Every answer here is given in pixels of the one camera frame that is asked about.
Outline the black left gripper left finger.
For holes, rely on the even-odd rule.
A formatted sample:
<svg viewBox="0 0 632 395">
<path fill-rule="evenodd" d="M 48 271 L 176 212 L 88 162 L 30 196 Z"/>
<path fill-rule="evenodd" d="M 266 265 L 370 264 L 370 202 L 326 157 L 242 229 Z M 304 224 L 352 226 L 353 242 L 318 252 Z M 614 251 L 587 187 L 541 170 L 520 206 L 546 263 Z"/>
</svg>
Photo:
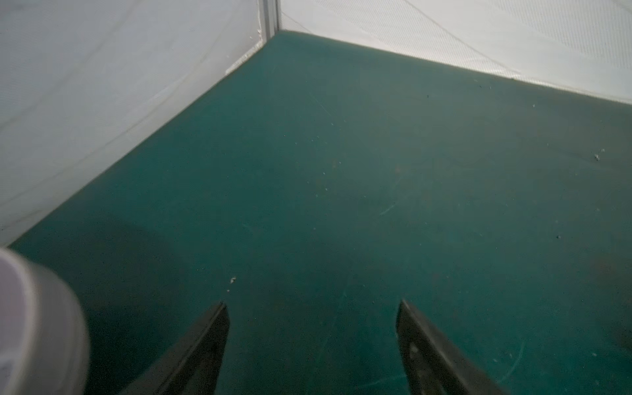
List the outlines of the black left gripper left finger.
<svg viewBox="0 0 632 395">
<path fill-rule="evenodd" d="M 207 309 L 123 394 L 213 394 L 230 329 L 223 302 Z"/>
</svg>

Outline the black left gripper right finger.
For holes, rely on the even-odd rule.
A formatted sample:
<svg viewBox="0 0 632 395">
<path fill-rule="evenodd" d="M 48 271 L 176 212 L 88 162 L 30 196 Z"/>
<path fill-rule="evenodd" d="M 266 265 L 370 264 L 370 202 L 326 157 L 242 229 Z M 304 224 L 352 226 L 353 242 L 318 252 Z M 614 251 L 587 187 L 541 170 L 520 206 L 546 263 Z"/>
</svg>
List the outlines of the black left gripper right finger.
<svg viewBox="0 0 632 395">
<path fill-rule="evenodd" d="M 399 303 L 396 332 L 410 393 L 507 393 L 409 301 Z"/>
</svg>

